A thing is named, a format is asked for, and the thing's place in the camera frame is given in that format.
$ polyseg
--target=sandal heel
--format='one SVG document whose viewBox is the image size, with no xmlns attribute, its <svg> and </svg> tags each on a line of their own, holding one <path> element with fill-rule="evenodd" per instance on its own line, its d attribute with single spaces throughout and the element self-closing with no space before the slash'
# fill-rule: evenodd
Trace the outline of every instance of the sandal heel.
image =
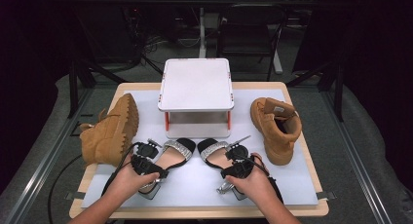
<svg viewBox="0 0 413 224">
<path fill-rule="evenodd" d="M 156 183 L 155 186 L 151 189 L 150 192 L 148 192 L 148 193 L 139 192 L 139 195 L 142 196 L 143 198 L 148 199 L 148 200 L 152 200 L 152 199 L 154 199 L 155 195 L 158 193 L 160 188 L 161 188 L 161 184 Z"/>
<path fill-rule="evenodd" d="M 244 193 L 239 192 L 236 187 L 233 187 L 232 190 L 235 196 L 237 197 L 238 201 L 241 201 L 246 198 L 246 195 Z"/>
</svg>

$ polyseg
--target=sandal strap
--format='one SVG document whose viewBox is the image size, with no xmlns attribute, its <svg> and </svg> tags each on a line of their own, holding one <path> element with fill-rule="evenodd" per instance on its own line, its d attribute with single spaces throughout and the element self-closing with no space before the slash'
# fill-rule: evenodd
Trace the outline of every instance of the sandal strap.
<svg viewBox="0 0 413 224">
<path fill-rule="evenodd" d="M 192 152 L 183 144 L 179 143 L 175 140 L 168 140 L 164 144 L 164 152 L 169 148 L 172 147 L 176 149 L 182 156 L 185 157 L 185 160 L 188 161 L 192 157 Z"/>
<path fill-rule="evenodd" d="M 166 178 L 169 174 L 167 170 L 159 167 L 158 165 L 153 164 L 151 161 L 147 160 L 146 158 L 133 155 L 131 157 L 131 165 L 136 171 L 137 174 L 149 174 L 158 172 L 159 178 Z"/>
<path fill-rule="evenodd" d="M 254 164 L 244 161 L 242 163 L 233 164 L 232 166 L 221 170 L 222 178 L 231 175 L 238 178 L 246 178 L 252 171 Z"/>
<path fill-rule="evenodd" d="M 204 162 L 207 161 L 207 157 L 209 157 L 209 155 L 211 155 L 213 152 L 215 152 L 216 150 L 220 149 L 220 148 L 225 148 L 227 147 L 229 144 L 226 141 L 219 141 L 216 142 L 214 144 L 209 145 L 206 149 L 204 149 L 200 156 L 203 159 Z"/>
</svg>

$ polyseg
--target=tan boot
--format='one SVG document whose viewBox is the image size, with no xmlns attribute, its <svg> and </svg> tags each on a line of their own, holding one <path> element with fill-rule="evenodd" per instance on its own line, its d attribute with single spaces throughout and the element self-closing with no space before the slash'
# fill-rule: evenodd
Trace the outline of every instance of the tan boot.
<svg viewBox="0 0 413 224">
<path fill-rule="evenodd" d="M 80 126 L 82 156 L 86 166 L 104 163 L 117 167 L 137 132 L 139 116 L 136 102 L 130 93 L 126 93 L 119 98 L 109 114 L 102 118 L 103 111 L 99 114 L 97 124 Z"/>
<path fill-rule="evenodd" d="M 260 97 L 252 102 L 250 115 L 252 123 L 264 136 L 265 152 L 270 162 L 287 165 L 292 159 L 294 142 L 302 130 L 294 106 Z"/>
</svg>

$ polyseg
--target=black sandal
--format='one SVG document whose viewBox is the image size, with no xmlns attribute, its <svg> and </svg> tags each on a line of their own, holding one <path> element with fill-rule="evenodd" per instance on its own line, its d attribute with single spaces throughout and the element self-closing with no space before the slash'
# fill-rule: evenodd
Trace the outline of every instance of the black sandal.
<svg viewBox="0 0 413 224">
<path fill-rule="evenodd" d="M 268 179 L 276 191 L 277 196 L 283 203 L 281 192 L 270 173 L 264 167 L 254 162 L 255 156 L 248 157 L 248 150 L 240 145 L 240 142 L 247 137 L 238 140 L 235 143 L 229 144 L 226 141 L 216 141 L 213 138 L 208 138 L 198 144 L 198 150 L 202 160 L 212 168 L 221 169 L 221 176 L 225 178 L 226 175 L 232 175 L 238 178 L 246 178 L 249 176 L 254 166 L 262 169 L 268 176 Z M 239 191 L 233 184 L 225 181 L 216 191 L 220 194 L 225 194 L 232 190 L 237 199 L 243 200 L 246 195 Z"/>
<path fill-rule="evenodd" d="M 169 169 L 179 168 L 185 165 L 192 157 L 196 144 L 188 138 L 178 138 L 175 140 L 168 140 L 164 144 L 164 152 L 161 157 L 153 164 L 147 158 L 155 158 L 157 152 L 155 147 L 138 148 L 135 155 L 131 158 L 131 164 L 138 174 L 148 174 L 158 172 L 159 178 L 139 189 L 139 195 L 152 200 L 161 188 L 161 180 L 167 178 Z"/>
</svg>

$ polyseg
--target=table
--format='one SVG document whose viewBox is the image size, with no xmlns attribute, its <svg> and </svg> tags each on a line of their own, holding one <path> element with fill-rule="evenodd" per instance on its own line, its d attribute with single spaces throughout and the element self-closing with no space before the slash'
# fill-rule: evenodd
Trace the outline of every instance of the table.
<svg viewBox="0 0 413 224">
<path fill-rule="evenodd" d="M 125 83 L 121 84 L 112 100 L 109 109 L 112 109 L 116 101 L 124 91 L 134 90 L 159 90 L 160 83 Z M 282 90 L 285 101 L 292 103 L 284 83 L 280 82 L 234 82 L 233 89 L 245 90 Z M 298 138 L 303 151 L 305 161 L 312 178 L 316 192 L 322 192 L 319 178 L 316 173 L 310 152 L 308 150 L 304 135 Z M 86 168 L 85 174 L 80 183 L 78 192 L 86 193 L 94 177 L 97 165 L 90 165 Z M 74 217 L 82 212 L 82 199 L 75 199 L 70 208 L 69 215 Z M 326 200 L 319 200 L 318 205 L 287 205 L 287 208 L 295 216 L 324 216 L 328 213 Z M 115 211 L 113 219 L 211 219 L 211 218 L 255 218 L 263 217 L 263 214 L 256 206 L 231 206 L 231 207 L 140 207 L 140 208 L 120 208 Z"/>
</svg>

